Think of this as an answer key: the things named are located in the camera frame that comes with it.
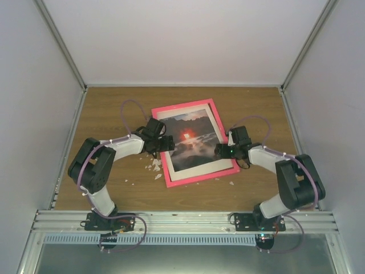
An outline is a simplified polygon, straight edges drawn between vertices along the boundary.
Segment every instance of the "debris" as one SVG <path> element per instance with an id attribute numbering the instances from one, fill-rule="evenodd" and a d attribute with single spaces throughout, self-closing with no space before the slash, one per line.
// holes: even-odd
<path id="1" fill-rule="evenodd" d="M 161 160 L 158 160 L 158 159 L 154 159 L 152 164 L 156 164 L 156 165 L 160 165 L 161 164 Z"/>

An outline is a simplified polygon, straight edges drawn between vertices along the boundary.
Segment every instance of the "red sun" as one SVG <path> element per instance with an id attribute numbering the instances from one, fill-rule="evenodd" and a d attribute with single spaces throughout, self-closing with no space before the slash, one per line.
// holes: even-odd
<path id="1" fill-rule="evenodd" d="M 180 131 L 180 140 L 189 140 L 195 138 L 196 134 L 190 128 L 184 128 Z"/>

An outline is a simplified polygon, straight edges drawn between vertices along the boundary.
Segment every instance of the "wooden surface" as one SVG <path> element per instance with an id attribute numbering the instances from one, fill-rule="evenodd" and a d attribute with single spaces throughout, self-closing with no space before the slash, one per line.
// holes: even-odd
<path id="1" fill-rule="evenodd" d="M 276 88 L 89 88 L 67 168 L 86 138 L 105 140 L 126 135 L 127 131 L 120 119 L 120 105 L 126 99 L 138 100 L 150 115 L 151 109 L 155 107 L 208 98 L 213 98 L 225 128 L 229 128 L 242 117 L 262 115 L 270 120 L 272 126 L 267 146 L 295 153 Z M 143 115 L 133 103 L 126 106 L 124 114 L 132 130 L 145 125 Z M 253 142 L 260 142 L 266 135 L 267 125 L 259 119 L 248 120 L 245 126 Z M 155 176 L 162 174 L 162 170 L 156 172 L 145 169 L 145 166 L 152 164 L 151 158 L 145 154 L 132 155 L 114 163 L 107 188 L 119 209 L 252 210 L 255 204 L 274 196 L 278 191 L 275 175 L 255 166 L 219 180 L 166 188 L 163 176 L 155 180 Z M 76 190 L 76 185 L 67 175 L 63 177 L 55 209 L 90 209 L 86 198 Z"/>

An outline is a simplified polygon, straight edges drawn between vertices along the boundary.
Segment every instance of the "aluminum frame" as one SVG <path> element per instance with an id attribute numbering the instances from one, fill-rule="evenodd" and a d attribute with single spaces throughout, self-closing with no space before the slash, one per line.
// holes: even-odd
<path id="1" fill-rule="evenodd" d="M 77 106 L 76 111 L 75 111 L 74 118 L 73 118 L 72 123 L 71 123 L 71 128 L 70 128 L 70 131 L 69 131 L 67 139 L 66 139 L 66 144 L 64 146 L 64 150 L 62 152 L 62 159 L 61 159 L 61 163 L 60 163 L 60 166 L 59 166 L 59 169 L 58 169 L 57 181 L 56 181 L 56 184 L 55 184 L 55 188 L 54 188 L 54 191 L 53 191 L 52 198 L 51 198 L 50 205 L 49 205 L 48 209 L 53 209 L 55 207 L 55 204 L 56 204 L 56 201 L 57 201 L 59 187 L 60 187 L 61 182 L 62 182 L 62 177 L 63 177 L 63 174 L 64 174 L 64 170 L 66 169 L 68 155 L 70 154 L 72 141 L 74 139 L 76 129 L 77 129 L 77 125 L 79 123 L 79 119 L 80 119 L 80 115 L 81 115 L 81 112 L 82 112 L 82 108 L 84 106 L 87 90 L 88 89 L 86 89 L 83 93 L 81 93 L 80 98 L 79 98 L 79 103 L 78 103 L 78 106 Z"/>
<path id="2" fill-rule="evenodd" d="M 315 41 L 317 35 L 321 31 L 323 25 L 326 23 L 328 17 L 331 15 L 333 9 L 335 8 L 338 0 L 327 0 L 327 3 L 325 7 L 323 8 L 319 18 L 317 19 L 314 27 L 311 30 L 311 33 L 309 34 L 307 40 L 305 41 L 301 51 L 299 52 L 296 60 L 294 61 L 294 64 L 292 65 L 288 75 L 286 76 L 284 82 L 282 83 L 282 89 L 286 90 L 288 87 L 291 79 L 293 78 L 295 72 L 297 71 L 297 68 L 301 65 L 305 55 L 308 53 L 311 45 Z"/>
<path id="3" fill-rule="evenodd" d="M 54 23 L 52 16 L 50 15 L 50 13 L 47 9 L 46 4 L 44 4 L 43 0 L 33 0 L 33 2 L 35 3 L 36 7 L 38 8 L 39 13 L 42 16 L 42 18 L 44 19 L 46 25 L 48 26 L 50 33 L 55 38 L 56 43 L 59 46 L 61 52 L 63 53 L 68 65 L 70 66 L 71 71 L 74 73 L 75 78 L 79 82 L 81 88 L 85 91 L 87 88 L 85 81 L 83 80 L 79 69 L 77 68 L 70 52 L 68 51 L 67 46 L 66 46 L 65 42 L 63 41 L 62 36 L 60 35 L 60 33 L 56 27 L 56 24 Z"/>
<path id="4" fill-rule="evenodd" d="M 83 228 L 80 227 L 80 222 L 86 219 L 86 215 L 88 213 L 89 211 L 38 211 L 34 219 L 33 227 L 31 229 L 30 237 L 28 239 L 18 273 L 35 273 L 39 258 L 42 254 L 44 240 L 48 239 L 49 236 L 57 236 L 57 243 L 62 242 L 67 244 L 70 242 L 70 236 L 78 237 L 78 235 L 80 235 L 81 239 L 78 240 L 78 244 L 91 244 L 90 240 L 83 240 L 83 238 L 90 238 L 85 237 L 86 235 L 96 237 L 98 232 L 84 231 Z M 190 239 L 197 235 L 208 238 L 210 237 L 209 235 L 212 237 L 218 235 L 222 239 L 230 239 L 233 237 L 250 238 L 261 233 L 261 231 L 237 232 L 235 226 L 231 224 L 228 219 L 231 212 L 145 211 L 135 213 L 145 219 L 148 229 L 147 234 L 152 238 L 163 235 L 178 239 L 180 237 Z M 301 211 L 292 213 L 292 216 L 300 222 L 305 233 L 325 234 L 337 273 L 351 273 L 346 255 L 343 253 L 342 242 L 339 237 L 337 225 L 331 212 Z M 295 224 L 295 222 L 293 222 L 290 218 L 284 217 L 284 220 L 286 222 L 287 230 L 285 232 L 280 232 L 281 234 L 301 233 L 297 224 Z M 133 237 L 133 235 L 141 236 L 143 233 L 143 224 L 136 220 L 135 230 L 133 232 L 128 232 L 125 235 Z M 154 241 L 153 243 L 166 244 L 166 242 L 164 243 L 163 241 L 161 243 Z"/>

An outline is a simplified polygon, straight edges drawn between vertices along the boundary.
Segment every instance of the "photograph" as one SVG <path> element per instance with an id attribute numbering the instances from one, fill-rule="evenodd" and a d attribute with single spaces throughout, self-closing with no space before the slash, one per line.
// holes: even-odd
<path id="1" fill-rule="evenodd" d="M 165 123 L 165 134 L 172 135 L 175 143 L 174 151 L 161 153 L 165 176 L 168 175 L 167 184 L 174 181 L 183 184 L 187 179 L 197 182 L 215 172 L 237 172 L 232 160 L 218 160 L 214 154 L 216 145 L 224 141 L 224 130 L 219 128 L 216 120 L 216 117 L 219 120 L 217 111 L 213 115 L 209 103 L 192 102 L 188 105 L 153 110 L 155 118 Z"/>
<path id="2" fill-rule="evenodd" d="M 175 142 L 175 150 L 169 151 L 175 172 L 216 160 L 214 149 L 220 141 L 205 109 L 161 121 Z"/>

